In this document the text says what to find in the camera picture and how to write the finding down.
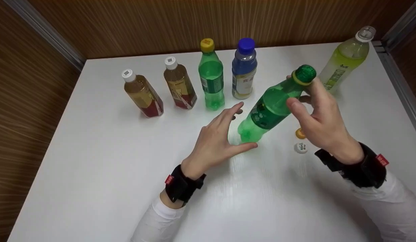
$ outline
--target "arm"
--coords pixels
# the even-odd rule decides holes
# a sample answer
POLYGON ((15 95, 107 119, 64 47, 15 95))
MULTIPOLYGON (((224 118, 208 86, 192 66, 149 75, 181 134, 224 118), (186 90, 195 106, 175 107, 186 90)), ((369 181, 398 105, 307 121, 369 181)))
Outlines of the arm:
MULTIPOLYGON (((257 147, 256 143, 234 146, 228 142, 227 134, 231 121, 235 119, 235 114, 242 113, 243 105, 244 103, 240 102, 230 109, 223 110, 211 123, 202 127, 192 153, 181 163, 182 174, 196 180, 209 168, 257 147)), ((139 221, 131 242, 170 241, 178 230, 184 205, 180 200, 172 202, 163 190, 139 221)))
MULTIPOLYGON (((345 165, 362 161, 363 150, 345 128, 335 98, 325 90, 318 78, 313 80, 308 92, 310 96, 302 96, 300 101, 313 106, 311 115, 297 99, 287 100, 290 111, 299 120, 308 140, 345 165)), ((416 241, 416 196, 394 175, 387 172, 385 182, 378 189, 359 188, 347 182, 385 241, 416 241)))

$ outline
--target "green label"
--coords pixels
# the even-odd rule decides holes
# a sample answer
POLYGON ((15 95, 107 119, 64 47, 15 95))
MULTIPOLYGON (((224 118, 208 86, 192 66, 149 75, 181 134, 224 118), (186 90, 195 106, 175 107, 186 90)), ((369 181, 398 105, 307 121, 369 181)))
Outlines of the green label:
POLYGON ((265 106, 265 102, 263 101, 263 97, 257 101, 256 105, 254 105, 253 109, 250 112, 251 119, 253 120, 254 124, 259 126, 260 128, 270 130, 275 127, 279 122, 287 117, 287 115, 279 116, 271 112, 265 106))
POLYGON ((334 87, 334 85, 336 84, 336 82, 341 78, 341 76, 345 73, 344 70, 335 70, 334 74, 331 76, 331 78, 329 78, 329 81, 327 81, 325 83, 325 88, 326 90, 330 90, 332 89, 332 87, 334 87))
POLYGON ((223 73, 214 80, 207 80, 201 77, 202 88, 204 92, 217 93, 223 89, 223 73))

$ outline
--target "hand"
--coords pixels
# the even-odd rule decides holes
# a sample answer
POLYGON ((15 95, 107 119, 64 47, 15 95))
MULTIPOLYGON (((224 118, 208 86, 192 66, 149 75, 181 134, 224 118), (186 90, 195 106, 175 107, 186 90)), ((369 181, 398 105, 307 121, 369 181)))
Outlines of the hand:
POLYGON ((326 91, 318 77, 312 81, 307 91, 310 96, 301 96, 300 101, 289 98, 286 102, 307 139, 343 164, 362 161, 364 154, 360 144, 348 133, 335 98, 326 91), (313 106, 311 115, 301 102, 313 106))
POLYGON ((209 168, 220 164, 237 154, 257 147, 257 143, 231 145, 227 139, 231 121, 235 114, 242 113, 243 102, 223 110, 207 126, 203 126, 192 153, 182 161, 181 170, 185 176, 198 179, 209 168))

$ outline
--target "yellow bottle cap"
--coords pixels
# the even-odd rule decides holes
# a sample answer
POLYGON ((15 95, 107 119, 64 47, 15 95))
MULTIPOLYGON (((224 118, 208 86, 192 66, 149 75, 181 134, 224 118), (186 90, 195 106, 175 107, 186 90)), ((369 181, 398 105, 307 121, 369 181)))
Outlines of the yellow bottle cap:
POLYGON ((210 53, 214 51, 214 40, 205 38, 201 41, 201 50, 203 53, 210 53))
POLYGON ((295 135, 296 135, 296 137, 298 137, 298 139, 305 139, 306 138, 303 131, 302 131, 302 128, 297 129, 296 132, 295 132, 295 135))

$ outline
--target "green bottle cap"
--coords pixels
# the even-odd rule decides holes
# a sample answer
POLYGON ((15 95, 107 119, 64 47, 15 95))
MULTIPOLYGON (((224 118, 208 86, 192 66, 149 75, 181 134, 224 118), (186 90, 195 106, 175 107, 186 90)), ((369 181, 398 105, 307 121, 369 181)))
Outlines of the green bottle cap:
POLYGON ((314 70, 314 68, 310 65, 302 65, 294 71, 294 78, 305 84, 310 84, 316 76, 316 70, 314 70))

